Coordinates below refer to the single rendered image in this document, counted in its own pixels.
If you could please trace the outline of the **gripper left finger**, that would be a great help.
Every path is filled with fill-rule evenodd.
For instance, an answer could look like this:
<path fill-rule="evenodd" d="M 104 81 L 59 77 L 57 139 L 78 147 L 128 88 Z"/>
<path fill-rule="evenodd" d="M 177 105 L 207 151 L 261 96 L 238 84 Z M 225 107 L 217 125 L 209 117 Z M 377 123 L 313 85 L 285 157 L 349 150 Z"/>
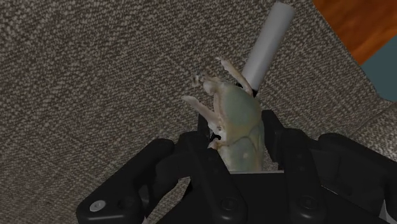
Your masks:
<path fill-rule="evenodd" d="M 78 224 L 146 224 L 181 178 L 183 198 L 154 224 L 246 224 L 247 205 L 203 130 L 152 140 L 83 199 Z"/>

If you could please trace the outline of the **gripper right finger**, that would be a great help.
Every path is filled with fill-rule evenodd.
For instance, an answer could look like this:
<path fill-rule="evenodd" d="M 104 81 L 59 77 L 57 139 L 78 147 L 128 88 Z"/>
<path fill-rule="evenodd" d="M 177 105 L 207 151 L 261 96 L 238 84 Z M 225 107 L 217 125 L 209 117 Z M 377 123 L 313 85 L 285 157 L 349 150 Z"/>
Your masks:
<path fill-rule="evenodd" d="M 269 109 L 261 118 L 292 224 L 397 224 L 397 162 L 342 134 L 312 139 Z"/>

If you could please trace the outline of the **pale green frog figure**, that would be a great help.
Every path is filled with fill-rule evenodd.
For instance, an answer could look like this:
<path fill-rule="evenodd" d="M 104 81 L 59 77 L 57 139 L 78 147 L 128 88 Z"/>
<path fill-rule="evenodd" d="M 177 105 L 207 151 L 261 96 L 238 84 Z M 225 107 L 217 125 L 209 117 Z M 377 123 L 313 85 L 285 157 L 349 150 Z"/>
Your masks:
<path fill-rule="evenodd" d="M 236 84 L 217 76 L 205 75 L 199 79 L 205 92 L 213 97 L 212 109 L 194 96 L 181 98 L 207 122 L 216 136 L 207 147 L 218 152 L 229 171 L 260 172 L 265 151 L 262 108 L 242 73 L 228 59 L 218 57 L 217 60 Z"/>

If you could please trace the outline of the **white cylinder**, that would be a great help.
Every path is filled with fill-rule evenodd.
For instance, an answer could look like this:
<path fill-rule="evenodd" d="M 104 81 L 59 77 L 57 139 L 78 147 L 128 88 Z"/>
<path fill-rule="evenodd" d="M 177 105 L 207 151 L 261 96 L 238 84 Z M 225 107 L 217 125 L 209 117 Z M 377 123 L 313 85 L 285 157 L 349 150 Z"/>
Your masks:
<path fill-rule="evenodd" d="M 288 4 L 278 1 L 272 5 L 242 70 L 253 90 L 259 90 L 294 15 Z"/>

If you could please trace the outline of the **brown woven fabric sofa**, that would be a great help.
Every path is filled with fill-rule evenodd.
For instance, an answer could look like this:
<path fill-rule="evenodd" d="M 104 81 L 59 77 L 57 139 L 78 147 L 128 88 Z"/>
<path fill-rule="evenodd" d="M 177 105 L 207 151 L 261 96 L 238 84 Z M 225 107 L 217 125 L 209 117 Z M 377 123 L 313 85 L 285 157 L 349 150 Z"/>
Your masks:
<path fill-rule="evenodd" d="M 295 10 L 258 99 L 283 125 L 397 161 L 381 98 L 312 0 L 0 0 L 0 224 L 78 224 L 151 140 L 195 130 L 194 76 L 242 69 L 276 1 Z"/>

